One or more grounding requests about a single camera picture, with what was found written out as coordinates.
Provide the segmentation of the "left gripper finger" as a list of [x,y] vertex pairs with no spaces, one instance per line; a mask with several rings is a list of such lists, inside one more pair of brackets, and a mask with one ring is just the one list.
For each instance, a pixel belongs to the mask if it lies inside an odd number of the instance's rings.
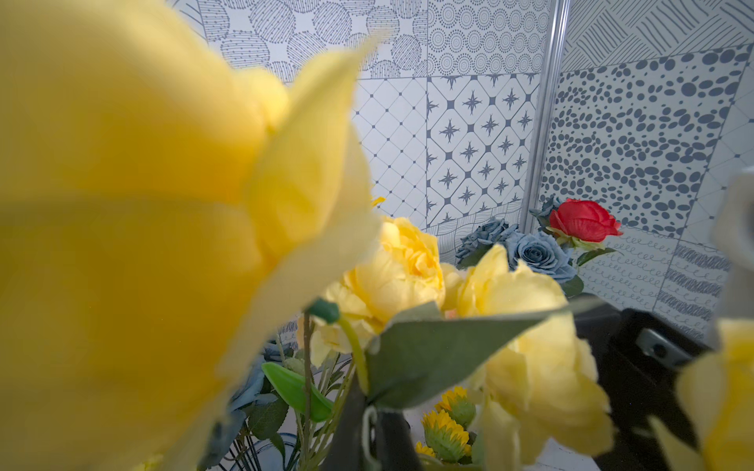
[[421,470],[400,410],[380,409],[367,399],[357,377],[346,395],[322,470]]

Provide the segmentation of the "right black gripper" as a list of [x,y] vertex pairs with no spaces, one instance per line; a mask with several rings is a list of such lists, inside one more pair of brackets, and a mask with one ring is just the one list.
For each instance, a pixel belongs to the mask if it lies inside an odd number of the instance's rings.
[[575,315],[576,331],[592,347],[617,429],[613,449],[596,457],[596,465],[601,470],[667,470],[648,418],[660,419],[683,444],[697,446],[675,383],[681,369],[710,347],[652,313],[620,310],[594,294],[571,302],[588,308]]

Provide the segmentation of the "small sunflower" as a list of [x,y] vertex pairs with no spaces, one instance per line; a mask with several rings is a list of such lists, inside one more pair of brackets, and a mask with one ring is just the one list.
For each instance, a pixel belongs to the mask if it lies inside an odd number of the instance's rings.
[[460,463],[470,455],[469,432],[455,422],[446,410],[424,414],[421,420],[424,444],[418,443],[416,451],[447,463]]

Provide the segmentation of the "large sunflower vase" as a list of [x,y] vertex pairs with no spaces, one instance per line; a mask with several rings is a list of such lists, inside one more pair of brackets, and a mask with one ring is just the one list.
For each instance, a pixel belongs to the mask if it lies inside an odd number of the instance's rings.
[[444,392],[441,400],[435,405],[435,409],[438,412],[446,412],[463,429],[469,429],[476,417],[476,406],[462,386],[456,386]]

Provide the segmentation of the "yellow rose bunch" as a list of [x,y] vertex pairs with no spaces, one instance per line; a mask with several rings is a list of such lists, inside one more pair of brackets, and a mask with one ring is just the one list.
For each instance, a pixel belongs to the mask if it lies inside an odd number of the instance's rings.
[[1,466],[198,468],[263,345],[383,234],[351,122],[381,35],[286,86],[162,1],[1,5]]

